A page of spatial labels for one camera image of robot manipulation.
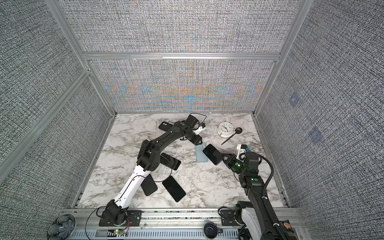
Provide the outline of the light blue phone case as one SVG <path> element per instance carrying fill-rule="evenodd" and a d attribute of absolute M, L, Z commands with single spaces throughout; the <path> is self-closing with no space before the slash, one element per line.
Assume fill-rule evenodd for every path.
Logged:
<path fill-rule="evenodd" d="M 196 146 L 196 162 L 206 163 L 208 162 L 208 157 L 203 153 L 203 150 L 206 148 L 206 143 Z"/>

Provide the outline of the black screen purple phone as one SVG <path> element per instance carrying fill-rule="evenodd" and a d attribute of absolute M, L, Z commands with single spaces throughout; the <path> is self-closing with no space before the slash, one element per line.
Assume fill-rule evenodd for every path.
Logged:
<path fill-rule="evenodd" d="M 212 144 L 207 145 L 203 149 L 203 153 L 215 166 L 217 166 L 224 158 L 223 154 L 219 152 Z"/>

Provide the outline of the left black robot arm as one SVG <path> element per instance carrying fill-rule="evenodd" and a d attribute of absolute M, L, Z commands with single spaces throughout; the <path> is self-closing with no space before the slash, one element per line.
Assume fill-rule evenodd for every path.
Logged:
<path fill-rule="evenodd" d="M 162 154 L 163 150 L 182 137 L 196 146 L 201 145 L 203 140 L 199 133 L 206 129 L 206 124 L 189 116 L 187 120 L 177 121 L 173 124 L 162 122 L 159 128 L 165 133 L 154 140 L 143 141 L 132 175 L 116 197 L 107 203 L 101 219 L 108 224 L 121 226 L 128 221 L 126 211 L 139 186 L 167 159 Z"/>

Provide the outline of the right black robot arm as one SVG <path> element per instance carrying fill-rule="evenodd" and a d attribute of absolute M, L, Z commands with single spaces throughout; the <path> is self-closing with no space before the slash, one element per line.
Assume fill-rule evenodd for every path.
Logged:
<path fill-rule="evenodd" d="M 265 161 L 271 170 L 267 181 L 264 182 L 259 175 L 259 165 Z M 252 207 L 240 210 L 240 218 L 243 226 L 239 230 L 239 239 L 244 230 L 248 230 L 253 240 L 295 240 L 281 222 L 269 200 L 267 186 L 274 175 L 272 163 L 265 157 L 254 153 L 246 152 L 236 155 L 228 155 L 224 158 L 225 165 L 239 177 L 240 184 L 244 188 Z"/>

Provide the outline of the black phone centre screen up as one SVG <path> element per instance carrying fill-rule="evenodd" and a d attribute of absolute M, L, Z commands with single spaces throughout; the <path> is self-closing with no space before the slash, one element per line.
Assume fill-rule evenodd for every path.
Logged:
<path fill-rule="evenodd" d="M 160 162 L 162 165 L 174 170 L 174 171 L 177 171 L 178 168 L 180 167 L 181 165 L 181 161 L 166 154 L 166 153 L 161 153 L 161 158 L 160 158 Z"/>

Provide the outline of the black phone screen up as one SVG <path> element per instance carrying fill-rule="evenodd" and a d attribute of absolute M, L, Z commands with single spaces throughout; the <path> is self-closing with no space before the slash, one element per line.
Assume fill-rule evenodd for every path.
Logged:
<path fill-rule="evenodd" d="M 180 167 L 181 165 L 181 161 L 166 154 L 166 153 L 161 153 L 161 158 L 160 158 L 160 162 L 162 165 L 174 170 L 174 171 L 177 171 L 178 168 Z"/>
<path fill-rule="evenodd" d="M 162 184 L 176 203 L 186 195 L 186 192 L 172 176 L 166 178 Z"/>

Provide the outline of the black phone case back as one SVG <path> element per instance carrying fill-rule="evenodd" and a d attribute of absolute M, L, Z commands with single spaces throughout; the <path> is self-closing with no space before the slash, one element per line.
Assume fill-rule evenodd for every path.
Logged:
<path fill-rule="evenodd" d="M 174 125 L 172 123 L 169 123 L 169 122 L 162 122 L 160 125 L 159 125 L 159 129 L 161 131 L 164 131 L 164 132 L 173 132 L 174 131 Z"/>

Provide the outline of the black phone case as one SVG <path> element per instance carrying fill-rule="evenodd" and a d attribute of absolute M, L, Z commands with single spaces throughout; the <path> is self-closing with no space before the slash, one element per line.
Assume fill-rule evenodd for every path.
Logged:
<path fill-rule="evenodd" d="M 164 132 L 173 132 L 174 131 L 174 125 L 172 123 L 169 123 L 169 122 L 162 122 L 160 125 L 159 125 L 159 129 L 161 131 L 164 131 Z"/>
<path fill-rule="evenodd" d="M 156 183 L 151 174 L 146 176 L 146 178 L 141 183 L 141 188 L 145 194 L 145 196 L 150 196 L 158 190 Z"/>

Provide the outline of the black phone case front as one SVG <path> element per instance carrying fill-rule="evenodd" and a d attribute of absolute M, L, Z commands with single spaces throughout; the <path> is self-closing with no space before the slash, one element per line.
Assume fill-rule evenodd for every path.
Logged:
<path fill-rule="evenodd" d="M 151 174 L 146 176 L 146 178 L 141 183 L 141 188 L 145 194 L 145 196 L 150 196 L 158 190 L 156 183 Z"/>

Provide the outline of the white round clock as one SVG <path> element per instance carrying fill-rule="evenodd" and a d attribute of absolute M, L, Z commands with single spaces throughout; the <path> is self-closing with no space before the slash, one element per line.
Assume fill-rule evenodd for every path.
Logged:
<path fill-rule="evenodd" d="M 227 139 L 234 133 L 234 127 L 231 123 L 222 122 L 217 128 L 217 134 L 219 137 Z"/>

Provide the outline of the black round-head spoon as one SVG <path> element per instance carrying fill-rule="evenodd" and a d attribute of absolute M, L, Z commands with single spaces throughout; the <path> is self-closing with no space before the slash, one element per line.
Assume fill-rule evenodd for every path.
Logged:
<path fill-rule="evenodd" d="M 225 144 L 226 142 L 228 142 L 233 136 L 235 136 L 235 135 L 239 135 L 239 134 L 241 134 L 242 132 L 243 132 L 243 129 L 242 129 L 241 127 L 237 127 L 237 128 L 235 129 L 235 132 L 234 132 L 228 139 L 226 139 L 226 140 L 222 143 L 222 145 Z"/>

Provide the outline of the black round knob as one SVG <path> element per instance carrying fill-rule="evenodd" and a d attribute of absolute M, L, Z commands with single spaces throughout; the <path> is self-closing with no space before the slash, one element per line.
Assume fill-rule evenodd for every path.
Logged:
<path fill-rule="evenodd" d="M 204 225 L 204 235 L 208 239 L 215 239 L 219 234 L 223 233 L 223 230 L 218 228 L 215 223 L 208 222 Z"/>

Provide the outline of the small green circuit board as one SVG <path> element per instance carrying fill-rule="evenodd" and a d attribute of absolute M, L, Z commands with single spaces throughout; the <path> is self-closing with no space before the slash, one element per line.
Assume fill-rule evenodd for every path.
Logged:
<path fill-rule="evenodd" d="M 125 234 L 125 230 L 122 229 L 116 229 L 114 232 L 117 236 L 122 236 Z"/>

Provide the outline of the black fan left corner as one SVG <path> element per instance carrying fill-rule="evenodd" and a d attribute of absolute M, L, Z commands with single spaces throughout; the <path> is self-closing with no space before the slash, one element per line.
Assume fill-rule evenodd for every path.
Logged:
<path fill-rule="evenodd" d="M 65 214 L 59 216 L 50 226 L 48 240 L 67 240 L 76 227 L 76 219 L 73 215 Z"/>

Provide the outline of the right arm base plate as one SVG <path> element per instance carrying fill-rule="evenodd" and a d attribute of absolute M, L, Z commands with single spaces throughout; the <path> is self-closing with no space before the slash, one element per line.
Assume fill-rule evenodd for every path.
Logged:
<path fill-rule="evenodd" d="M 219 211 L 219 215 L 221 217 L 222 226 L 241 226 L 236 219 L 236 212 L 232 209 L 221 209 Z"/>

